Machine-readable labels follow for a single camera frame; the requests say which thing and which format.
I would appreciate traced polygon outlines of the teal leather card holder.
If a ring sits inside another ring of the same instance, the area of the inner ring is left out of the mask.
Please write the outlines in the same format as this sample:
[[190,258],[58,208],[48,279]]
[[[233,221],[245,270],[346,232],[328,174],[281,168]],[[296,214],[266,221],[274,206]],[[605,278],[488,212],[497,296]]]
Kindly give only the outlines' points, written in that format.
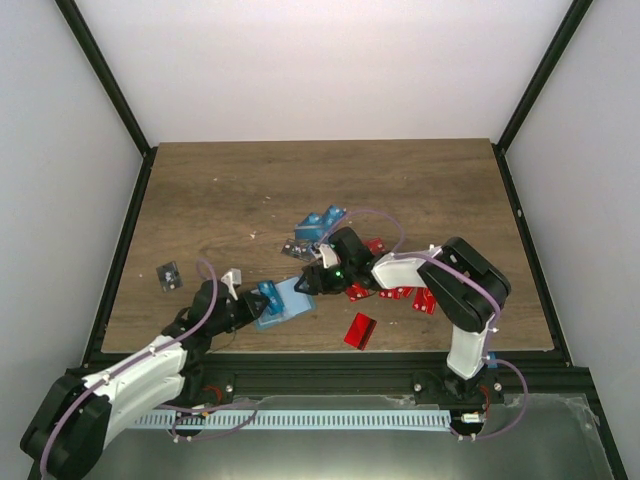
[[280,315],[270,315],[265,311],[254,322],[258,331],[264,331],[274,326],[285,323],[295,317],[309,313],[316,308],[314,299],[310,295],[300,294],[294,291],[294,284],[299,276],[291,277],[281,282],[275,283],[284,301],[285,310]]

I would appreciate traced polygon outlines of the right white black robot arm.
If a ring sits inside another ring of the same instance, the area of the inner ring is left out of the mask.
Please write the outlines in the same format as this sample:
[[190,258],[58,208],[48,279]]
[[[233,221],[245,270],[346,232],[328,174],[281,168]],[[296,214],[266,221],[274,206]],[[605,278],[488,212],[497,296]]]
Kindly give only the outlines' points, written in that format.
[[369,291],[426,289],[452,323],[443,384],[458,403],[472,399],[488,367],[488,342],[511,285],[466,240],[452,237],[428,250],[374,253],[350,227],[321,242],[319,258],[305,266],[294,290],[310,296],[341,294],[353,286]]

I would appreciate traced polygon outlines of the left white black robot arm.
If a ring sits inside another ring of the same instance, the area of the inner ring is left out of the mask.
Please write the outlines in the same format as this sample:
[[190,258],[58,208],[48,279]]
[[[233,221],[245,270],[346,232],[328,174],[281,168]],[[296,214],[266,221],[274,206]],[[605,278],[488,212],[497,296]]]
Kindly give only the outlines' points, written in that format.
[[233,293],[221,281],[201,284],[149,345],[100,372],[58,378],[20,441],[42,478],[79,479],[135,420],[154,409],[201,412],[222,404],[205,394],[203,359],[215,336],[235,333],[269,306],[257,291]]

